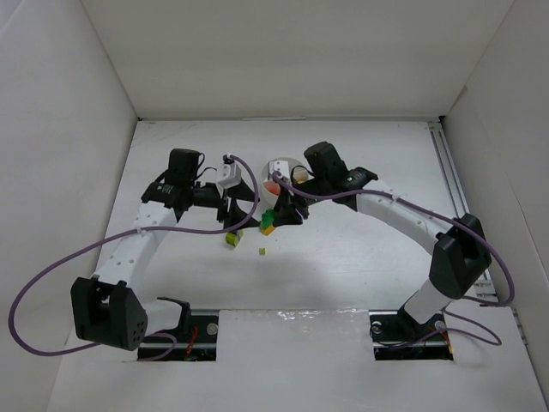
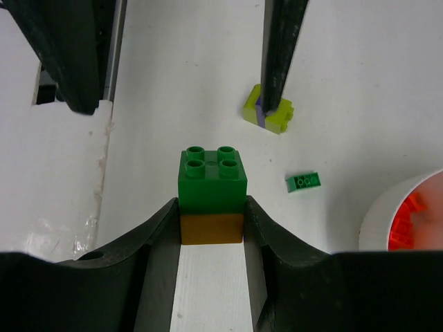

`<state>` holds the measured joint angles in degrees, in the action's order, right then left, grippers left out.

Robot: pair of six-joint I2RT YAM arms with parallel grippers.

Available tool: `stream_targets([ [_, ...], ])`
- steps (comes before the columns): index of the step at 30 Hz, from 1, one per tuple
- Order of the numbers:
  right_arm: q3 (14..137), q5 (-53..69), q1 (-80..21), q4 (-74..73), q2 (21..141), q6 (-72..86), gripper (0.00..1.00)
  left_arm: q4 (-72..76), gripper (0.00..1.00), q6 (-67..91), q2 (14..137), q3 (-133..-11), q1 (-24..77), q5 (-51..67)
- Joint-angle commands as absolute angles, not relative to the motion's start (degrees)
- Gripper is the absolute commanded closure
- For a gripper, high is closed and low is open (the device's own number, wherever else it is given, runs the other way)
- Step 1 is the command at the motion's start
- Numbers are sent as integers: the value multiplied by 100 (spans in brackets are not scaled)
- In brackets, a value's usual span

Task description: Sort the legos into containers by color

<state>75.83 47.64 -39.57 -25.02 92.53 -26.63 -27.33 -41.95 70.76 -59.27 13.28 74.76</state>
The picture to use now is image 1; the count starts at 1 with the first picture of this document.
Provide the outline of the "multicolour lego assembly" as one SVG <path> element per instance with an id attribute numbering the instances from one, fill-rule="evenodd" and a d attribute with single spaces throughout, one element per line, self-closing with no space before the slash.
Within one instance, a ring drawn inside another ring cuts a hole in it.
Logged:
<path id="1" fill-rule="evenodd" d="M 226 233 L 225 241 L 231 247 L 237 247 L 244 235 L 243 230 L 235 230 Z"/>

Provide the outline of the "green and yellow lego stack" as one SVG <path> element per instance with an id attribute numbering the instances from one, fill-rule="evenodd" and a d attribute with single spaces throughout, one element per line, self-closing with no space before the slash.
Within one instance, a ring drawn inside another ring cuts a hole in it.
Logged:
<path id="1" fill-rule="evenodd" d="M 275 211 L 273 209 L 267 209 L 262 213 L 260 222 L 260 232 L 265 236 L 269 236 L 274 230 Z"/>

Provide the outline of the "orange round lego dish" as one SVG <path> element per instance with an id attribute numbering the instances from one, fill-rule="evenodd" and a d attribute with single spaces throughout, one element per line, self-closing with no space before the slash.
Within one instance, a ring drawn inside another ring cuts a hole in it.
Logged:
<path id="1" fill-rule="evenodd" d="M 263 187 L 265 188 L 265 190 L 278 197 L 281 193 L 281 187 L 279 184 L 275 183 L 274 181 L 266 181 L 263 183 Z"/>

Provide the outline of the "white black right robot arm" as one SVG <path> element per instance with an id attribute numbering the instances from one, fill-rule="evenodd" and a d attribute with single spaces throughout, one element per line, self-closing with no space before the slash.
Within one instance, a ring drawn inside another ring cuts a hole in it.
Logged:
<path id="1" fill-rule="evenodd" d="M 470 214 L 450 219 L 411 204 L 374 172 L 348 168 L 329 142 L 309 147 L 304 155 L 310 167 L 305 180 L 296 179 L 292 167 L 269 171 L 280 187 L 274 226 L 300 225 L 312 204 L 330 200 L 381 221 L 420 245 L 431 256 L 427 280 L 380 327 L 402 344 L 423 338 L 442 310 L 464 298 L 492 263 L 480 220 Z"/>

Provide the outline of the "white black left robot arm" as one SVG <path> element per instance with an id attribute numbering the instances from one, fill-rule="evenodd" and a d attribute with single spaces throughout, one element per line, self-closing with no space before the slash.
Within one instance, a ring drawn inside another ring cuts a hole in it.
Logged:
<path id="1" fill-rule="evenodd" d="M 192 207 L 209 208 L 222 224 L 219 233 L 236 233 L 258 226 L 251 212 L 238 201 L 257 206 L 257 182 L 245 183 L 250 167 L 234 154 L 226 154 L 213 182 L 199 180 L 202 154 L 175 148 L 166 170 L 144 191 L 132 228 L 117 235 L 111 256 L 89 278 L 79 277 L 70 290 L 75 333 L 83 341 L 128 351 L 156 333 L 176 339 L 190 334 L 189 303 L 172 298 L 142 303 L 136 295 L 148 266 L 170 232 L 182 232 L 178 224 Z"/>

